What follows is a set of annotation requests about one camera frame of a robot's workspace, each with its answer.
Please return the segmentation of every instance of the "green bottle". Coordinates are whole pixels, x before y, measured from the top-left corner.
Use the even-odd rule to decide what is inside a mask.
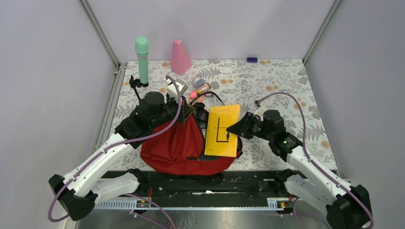
[[[135,52],[138,56],[139,79],[143,87],[149,85],[148,81],[148,54],[149,43],[146,37],[138,37],[135,41]]]

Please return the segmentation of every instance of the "pink bottle cap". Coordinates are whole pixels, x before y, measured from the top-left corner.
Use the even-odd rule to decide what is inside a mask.
[[[197,93],[196,92],[191,92],[190,93],[190,99],[195,99],[197,98]]]

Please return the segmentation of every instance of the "tabletop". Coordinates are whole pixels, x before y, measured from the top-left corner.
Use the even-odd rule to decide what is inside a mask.
[[[149,61],[149,86],[139,88],[141,98],[148,92],[167,92],[166,75],[181,79],[188,85],[188,94],[195,90],[192,79],[199,76],[205,79],[211,90],[219,95],[225,104],[240,104],[240,116],[246,111],[254,112],[254,100],[273,92],[287,92],[298,99],[307,123],[307,148],[328,169],[337,169],[330,148],[320,112],[316,105],[305,66],[301,59],[259,60],[249,63],[246,60],[193,60],[192,67],[183,75],[171,71],[170,61]],[[129,61],[118,98],[110,134],[114,128],[135,108],[138,99],[129,86],[131,75],[139,75],[138,61]],[[221,105],[216,98],[204,98],[206,108]],[[284,118],[287,131],[302,139],[303,126],[298,106],[287,96],[275,95],[261,105],[278,110]],[[259,138],[243,139],[243,155],[236,159],[228,170],[284,170],[292,168],[274,155],[268,143]],[[153,170],[139,156],[141,147],[119,160],[112,170]]]

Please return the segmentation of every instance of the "red backpack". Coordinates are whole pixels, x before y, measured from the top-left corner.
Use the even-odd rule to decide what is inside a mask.
[[[204,155],[208,111],[204,104],[194,105],[196,112],[184,124],[175,123],[169,130],[142,143],[140,157],[157,172],[173,175],[210,176],[227,169],[242,155],[242,140],[238,137],[236,157]],[[153,130],[156,133],[169,122]]]

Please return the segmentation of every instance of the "yellow folder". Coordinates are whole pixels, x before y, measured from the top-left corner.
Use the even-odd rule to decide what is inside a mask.
[[[236,157],[238,136],[226,131],[238,121],[240,105],[214,106],[208,116],[205,155]]]

